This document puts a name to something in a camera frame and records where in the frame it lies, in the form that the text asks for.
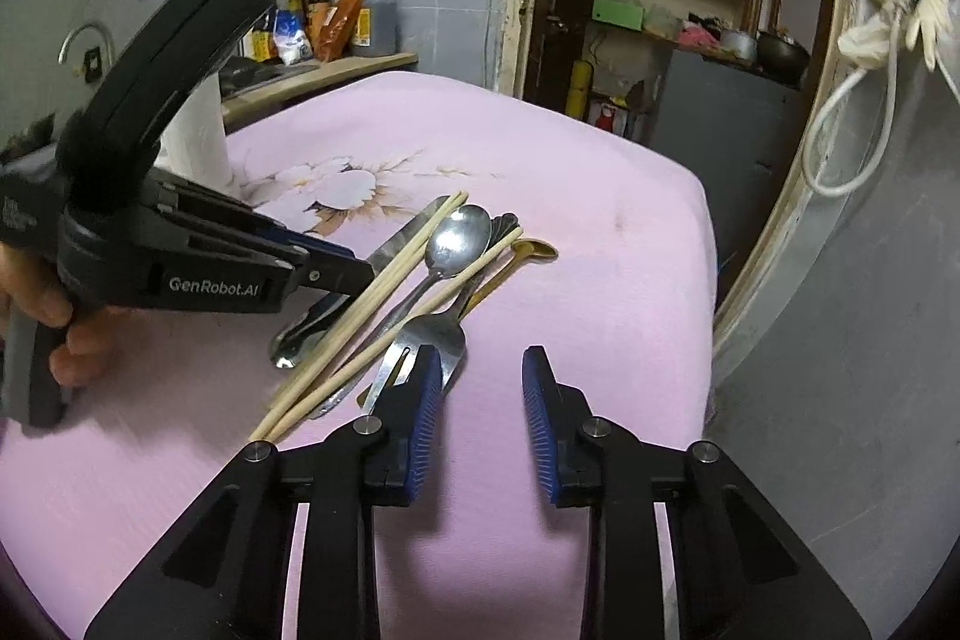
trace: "bolt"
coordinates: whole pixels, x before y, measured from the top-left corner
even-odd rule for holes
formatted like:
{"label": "bolt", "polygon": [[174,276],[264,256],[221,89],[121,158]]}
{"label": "bolt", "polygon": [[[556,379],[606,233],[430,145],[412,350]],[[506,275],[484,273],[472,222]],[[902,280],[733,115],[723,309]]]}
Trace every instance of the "bolt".
{"label": "bolt", "polygon": [[587,434],[587,437],[606,437],[607,434],[613,432],[613,427],[610,425],[610,421],[606,418],[598,418],[594,416],[593,418],[587,418],[580,426],[584,430],[584,434]]}
{"label": "bolt", "polygon": [[357,434],[363,434],[365,437],[367,434],[376,434],[380,431],[380,427],[383,426],[383,421],[376,417],[376,415],[364,415],[362,418],[357,418],[353,421],[353,430]]}
{"label": "bolt", "polygon": [[693,453],[693,458],[696,458],[697,461],[704,464],[712,464],[714,461],[720,461],[720,449],[706,439],[694,442],[690,451]]}
{"label": "bolt", "polygon": [[270,456],[272,447],[273,446],[265,439],[258,439],[256,442],[248,442],[243,448],[243,458],[246,458],[247,461],[256,464],[258,461],[263,461],[264,458]]}

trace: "gray cabinet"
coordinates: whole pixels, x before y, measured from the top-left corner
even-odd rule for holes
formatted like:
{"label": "gray cabinet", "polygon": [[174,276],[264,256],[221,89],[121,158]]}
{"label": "gray cabinet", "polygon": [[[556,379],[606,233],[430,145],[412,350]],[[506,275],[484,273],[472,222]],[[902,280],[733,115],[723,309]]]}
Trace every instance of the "gray cabinet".
{"label": "gray cabinet", "polygon": [[803,132],[798,97],[757,74],[673,53],[643,143],[700,178],[722,268],[746,261],[784,184]]}

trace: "wooden chopstick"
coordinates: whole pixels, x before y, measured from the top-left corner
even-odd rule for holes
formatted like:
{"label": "wooden chopstick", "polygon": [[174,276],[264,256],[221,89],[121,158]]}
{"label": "wooden chopstick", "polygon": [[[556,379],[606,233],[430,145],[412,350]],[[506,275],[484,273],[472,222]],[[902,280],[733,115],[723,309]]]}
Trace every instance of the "wooden chopstick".
{"label": "wooden chopstick", "polygon": [[454,277],[447,287],[431,296],[424,303],[421,303],[409,316],[405,317],[405,319],[397,323],[397,325],[386,333],[383,333],[380,338],[368,345],[366,350],[359,353],[350,362],[341,366],[333,375],[330,375],[323,383],[320,383],[320,386],[317,386],[309,394],[304,396],[303,399],[299,400],[296,405],[293,405],[293,407],[277,421],[277,424],[270,429],[269,434],[266,434],[264,438],[269,439],[270,442],[277,442],[280,437],[283,437],[286,432],[289,432],[290,429],[296,426],[307,413],[310,413],[310,410],[317,407],[326,397],[330,396],[330,394],[339,389],[344,383],[347,383],[356,372],[362,370],[368,363],[386,350],[390,346],[390,343],[394,341],[397,332],[403,328],[408,320],[426,313],[432,313],[432,311],[437,309],[443,302],[457,295],[457,292],[459,292],[464,285],[467,285],[467,282],[469,282],[469,279],[473,277],[474,274],[491,263],[507,247],[510,247],[512,242],[515,242],[522,235],[522,228],[517,227],[513,229],[510,234],[507,234],[500,242],[494,244],[493,247],[488,249],[486,253],[483,253],[480,258]]}
{"label": "wooden chopstick", "polygon": [[253,430],[251,441],[262,439],[264,435],[269,434],[286,411],[293,407],[299,396],[313,383],[314,378],[320,372],[323,372],[325,367],[344,348],[344,345],[349,342],[354,333],[357,333],[357,330],[363,327],[364,323],[383,305],[392,292],[397,289],[397,286],[406,279],[407,275],[414,271],[414,268],[424,256],[427,239],[430,239],[434,229],[464,201],[467,201],[467,191],[457,191],[456,194],[443,202],[443,206],[440,206],[437,213],[427,221],[424,228],[416,232],[414,238],[407,242],[406,247],[400,253],[397,253],[397,256],[387,265],[387,268],[376,276],[376,279],[361,293],[352,306],[333,324],[328,333],[323,335],[323,339],[293,371],[290,380],[284,386],[280,399],[277,399],[277,403],[267,411],[263,420]]}

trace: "human hand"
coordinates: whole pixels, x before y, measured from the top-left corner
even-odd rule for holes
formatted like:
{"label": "human hand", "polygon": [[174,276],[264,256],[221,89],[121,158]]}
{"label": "human hand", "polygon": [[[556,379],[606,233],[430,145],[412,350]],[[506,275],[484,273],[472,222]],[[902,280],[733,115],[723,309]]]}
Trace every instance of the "human hand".
{"label": "human hand", "polygon": [[[50,266],[36,256],[0,244],[0,325],[7,333],[11,301],[40,323],[62,328],[73,307]],[[66,342],[50,354],[50,371],[61,386],[84,386],[109,366],[117,327],[130,311],[118,307],[84,314],[70,323]]]}

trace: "metal fork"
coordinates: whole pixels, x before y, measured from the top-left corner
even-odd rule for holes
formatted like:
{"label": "metal fork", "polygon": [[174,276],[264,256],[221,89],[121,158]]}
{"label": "metal fork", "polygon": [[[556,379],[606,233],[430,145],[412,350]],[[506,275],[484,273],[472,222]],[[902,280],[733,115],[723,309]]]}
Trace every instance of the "metal fork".
{"label": "metal fork", "polygon": [[[493,218],[493,232],[491,232],[490,247],[500,242],[520,223],[517,216],[513,213],[506,213],[499,218]],[[363,405],[364,413],[370,414],[376,400],[387,386],[387,382],[392,376],[395,376],[394,385],[406,383],[416,362],[416,351],[421,345],[433,345],[440,354],[440,368],[443,370],[443,389],[446,391],[450,378],[457,366],[463,360],[464,352],[467,350],[467,335],[460,325],[460,319],[464,315],[470,297],[476,292],[477,287],[483,282],[483,273],[477,273],[467,282],[467,285],[460,290],[460,294],[448,309],[442,313],[426,314],[418,316],[407,321],[406,325],[400,329],[400,333],[387,348],[387,352],[376,371],[376,379],[366,391],[366,399],[363,394],[357,398],[357,401]],[[403,365],[400,372],[395,372],[397,362],[402,360]]]}

